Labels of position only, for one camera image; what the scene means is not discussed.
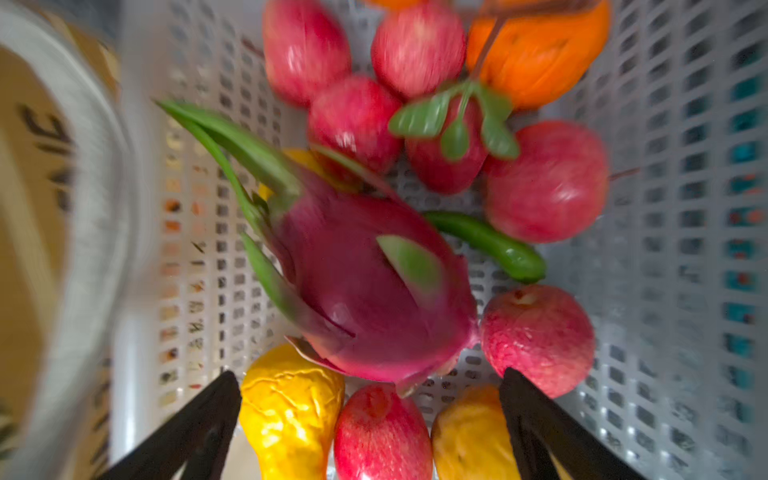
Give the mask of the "pink dragon fruit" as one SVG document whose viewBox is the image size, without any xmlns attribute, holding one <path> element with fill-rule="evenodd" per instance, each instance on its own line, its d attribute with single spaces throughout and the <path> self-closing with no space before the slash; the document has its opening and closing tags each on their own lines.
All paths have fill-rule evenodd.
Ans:
<svg viewBox="0 0 768 480">
<path fill-rule="evenodd" d="M 230 182 L 250 227 L 241 237 L 248 260 L 297 329 L 301 356 L 408 396 L 478 341 L 466 260 L 378 175 L 331 152 L 369 186 L 342 191 L 212 111 L 160 107 Z"/>
</svg>

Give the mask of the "cream canvas grocery bag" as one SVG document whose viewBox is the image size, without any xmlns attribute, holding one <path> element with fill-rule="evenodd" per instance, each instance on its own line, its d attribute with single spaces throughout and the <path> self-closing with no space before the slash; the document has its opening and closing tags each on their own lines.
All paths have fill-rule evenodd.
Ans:
<svg viewBox="0 0 768 480">
<path fill-rule="evenodd" d="M 32 9 L 1 5 L 1 45 L 42 83 L 69 123 L 69 215 L 52 233 L 22 171 L 2 150 L 1 214 L 46 344 L 8 479 L 67 479 L 127 279 L 134 155 L 113 94 L 80 50 Z"/>
</svg>

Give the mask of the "orange tangerine with leaves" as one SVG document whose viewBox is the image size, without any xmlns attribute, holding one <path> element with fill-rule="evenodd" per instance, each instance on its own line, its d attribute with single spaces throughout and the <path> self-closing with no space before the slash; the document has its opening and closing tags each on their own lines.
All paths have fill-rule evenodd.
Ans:
<svg viewBox="0 0 768 480">
<path fill-rule="evenodd" d="M 484 148 L 499 160 L 516 160 L 520 147 L 507 126 L 515 105 L 479 79 L 493 44 L 510 18 L 504 14 L 494 21 L 469 77 L 400 108 L 388 123 L 389 132 L 402 139 L 437 139 L 446 161 L 456 163 L 466 155 L 471 144 L 466 113 L 474 102 L 479 109 L 480 140 Z"/>
</svg>

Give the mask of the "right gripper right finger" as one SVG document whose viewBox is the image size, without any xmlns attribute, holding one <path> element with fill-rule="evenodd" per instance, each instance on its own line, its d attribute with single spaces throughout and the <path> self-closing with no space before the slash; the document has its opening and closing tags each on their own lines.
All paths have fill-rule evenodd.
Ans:
<svg viewBox="0 0 768 480">
<path fill-rule="evenodd" d="M 520 372 L 505 370 L 499 398 L 521 478 L 557 479 L 557 460 L 573 479 L 643 479 Z"/>
</svg>

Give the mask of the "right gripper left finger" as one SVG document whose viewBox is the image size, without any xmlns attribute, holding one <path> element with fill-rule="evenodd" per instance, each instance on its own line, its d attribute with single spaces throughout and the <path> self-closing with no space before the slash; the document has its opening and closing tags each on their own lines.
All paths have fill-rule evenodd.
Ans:
<svg viewBox="0 0 768 480">
<path fill-rule="evenodd" d="M 219 479 L 242 403 L 236 375 L 220 374 L 103 479 Z"/>
</svg>

